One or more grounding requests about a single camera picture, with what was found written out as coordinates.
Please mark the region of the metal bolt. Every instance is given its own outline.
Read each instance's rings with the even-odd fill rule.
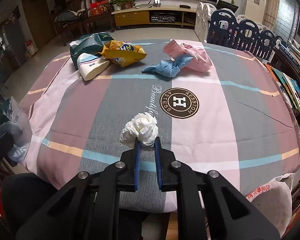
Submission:
[[[179,161],[173,161],[171,163],[171,166],[174,167],[174,168],[180,168],[181,167],[181,162],[179,162]]]
[[[118,168],[118,169],[122,169],[126,164],[124,162],[117,162],[115,164],[115,166]]]
[[[219,177],[219,172],[213,170],[213,171],[209,171],[209,176],[213,177],[213,178],[217,178]]]
[[[88,177],[88,173],[86,171],[81,171],[78,174],[79,179],[86,179]]]

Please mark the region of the chip bag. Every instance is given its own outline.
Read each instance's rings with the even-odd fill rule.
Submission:
[[[111,62],[126,67],[144,59],[147,54],[138,45],[131,45],[122,41],[109,41],[103,46],[101,55]]]

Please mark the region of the tv stand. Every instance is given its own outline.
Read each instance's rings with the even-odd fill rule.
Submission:
[[[174,23],[169,22],[151,22],[150,14],[155,13],[156,11],[169,11],[169,13],[174,13],[176,15],[176,21]],[[187,19],[192,19],[195,22],[196,8],[180,8],[179,6],[160,6],[151,8],[140,8],[140,9],[126,9],[120,11],[112,12],[115,19],[115,24],[117,27],[120,26],[129,26],[129,25],[143,25],[143,24],[162,24],[162,25],[180,25],[183,26],[192,26],[194,23],[187,22]]]

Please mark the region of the pink and gray plaid tablecloth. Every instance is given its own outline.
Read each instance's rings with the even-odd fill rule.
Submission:
[[[218,170],[242,194],[300,166],[300,136],[268,71],[250,53],[204,44],[214,67],[206,73],[183,68],[172,79],[142,74],[170,60],[170,40],[139,40],[147,57],[129,67],[110,66],[85,82],[69,52],[52,60],[21,101],[33,137],[25,167],[56,188],[79,171],[95,173],[120,159],[122,128],[136,114],[152,111],[162,146],[194,170]],[[181,41],[202,47],[202,43]],[[196,114],[172,117],[161,95],[183,88],[199,101]],[[139,190],[121,193],[122,208],[170,212],[175,192],[158,189],[153,152],[142,152]]]

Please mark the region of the book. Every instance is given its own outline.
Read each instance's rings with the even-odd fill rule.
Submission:
[[[285,92],[286,92],[287,95],[289,96],[290,102],[291,102],[291,104],[292,104],[292,106],[293,106],[292,108],[294,108],[294,109],[296,109],[298,112],[300,112],[299,107],[298,107],[298,105],[297,105],[297,103],[296,103],[296,101],[295,101],[293,95],[292,95],[291,92],[290,92],[290,89],[289,89],[289,87],[288,87],[287,81],[285,80],[285,77],[283,76],[283,73],[282,73],[280,70],[277,70],[277,69],[274,68],[274,67],[273,67],[272,69],[273,69],[273,71],[274,71],[274,74],[277,76],[277,78],[278,78],[278,80],[279,80],[279,83],[282,84],[282,86],[283,86]]]
[[[293,95],[296,103],[298,104],[298,108],[300,110],[300,97],[291,82],[292,78],[288,77],[285,73],[282,73],[282,74],[283,74],[283,77],[286,79],[288,88],[290,89],[290,92]]]
[[[270,75],[272,76],[272,78],[273,78],[275,81],[279,82],[279,80],[277,79],[277,77],[276,77],[275,74],[273,73],[272,67],[271,67],[270,65],[268,65],[268,64],[265,64],[265,66],[266,66],[266,68],[269,70]]]

